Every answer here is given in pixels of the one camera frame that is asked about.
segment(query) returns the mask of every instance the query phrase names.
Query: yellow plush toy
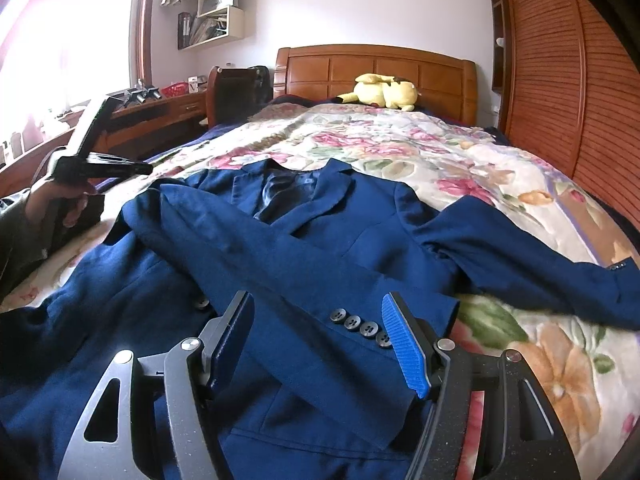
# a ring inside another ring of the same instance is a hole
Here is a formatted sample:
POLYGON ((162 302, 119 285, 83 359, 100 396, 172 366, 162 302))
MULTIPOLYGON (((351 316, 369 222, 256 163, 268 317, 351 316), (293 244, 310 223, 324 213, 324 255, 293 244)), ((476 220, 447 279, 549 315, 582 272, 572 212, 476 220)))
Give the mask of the yellow plush toy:
POLYGON ((343 103, 361 103, 410 112, 418 100, 418 90, 410 81, 396 81, 390 75, 363 74, 356 78, 353 92, 338 95, 343 103))

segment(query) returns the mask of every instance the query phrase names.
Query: window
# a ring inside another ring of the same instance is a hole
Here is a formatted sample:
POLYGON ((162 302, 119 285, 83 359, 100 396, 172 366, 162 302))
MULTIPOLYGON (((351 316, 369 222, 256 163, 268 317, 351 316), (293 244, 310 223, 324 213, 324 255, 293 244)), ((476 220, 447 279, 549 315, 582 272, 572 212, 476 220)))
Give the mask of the window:
POLYGON ((135 83, 138 2, 44 0, 23 15, 0 71, 0 142, 135 83))

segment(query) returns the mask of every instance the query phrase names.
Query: blue suit jacket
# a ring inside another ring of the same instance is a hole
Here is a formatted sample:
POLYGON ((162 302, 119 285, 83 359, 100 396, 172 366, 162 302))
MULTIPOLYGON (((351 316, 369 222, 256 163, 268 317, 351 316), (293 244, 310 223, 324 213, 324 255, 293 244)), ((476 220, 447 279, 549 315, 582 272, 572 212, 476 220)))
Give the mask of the blue suit jacket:
POLYGON ((514 306, 638 328, 638 277, 631 260, 571 263, 475 198, 438 213, 336 160, 162 179, 41 307, 2 314, 0 422, 38 476, 55 478, 113 355, 167 351, 244 289, 254 326, 210 409, 236 478, 402 478, 428 407, 395 354, 332 323, 332 310, 382 325, 382 296, 398 290, 444 334, 465 278, 514 306))

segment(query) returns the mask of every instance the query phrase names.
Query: wooden headboard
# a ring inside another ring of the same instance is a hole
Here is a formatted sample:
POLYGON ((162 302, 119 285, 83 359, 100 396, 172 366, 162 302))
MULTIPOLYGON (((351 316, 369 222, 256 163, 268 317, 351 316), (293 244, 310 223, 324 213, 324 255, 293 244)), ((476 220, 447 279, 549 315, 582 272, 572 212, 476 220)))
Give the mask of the wooden headboard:
POLYGON ((399 46, 328 44, 281 48, 273 95, 321 100, 353 91, 354 79, 377 73, 418 87, 418 104, 464 124, 476 124, 478 82, 472 61, 399 46))

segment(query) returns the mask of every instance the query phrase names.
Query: wooden wardrobe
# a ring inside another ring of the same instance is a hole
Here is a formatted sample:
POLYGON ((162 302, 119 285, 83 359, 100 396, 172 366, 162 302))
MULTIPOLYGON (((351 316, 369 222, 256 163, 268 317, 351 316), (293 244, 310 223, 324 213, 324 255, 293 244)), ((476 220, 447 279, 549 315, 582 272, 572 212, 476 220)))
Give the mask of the wooden wardrobe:
POLYGON ((636 66, 588 0, 501 1, 499 126, 640 228, 636 66))

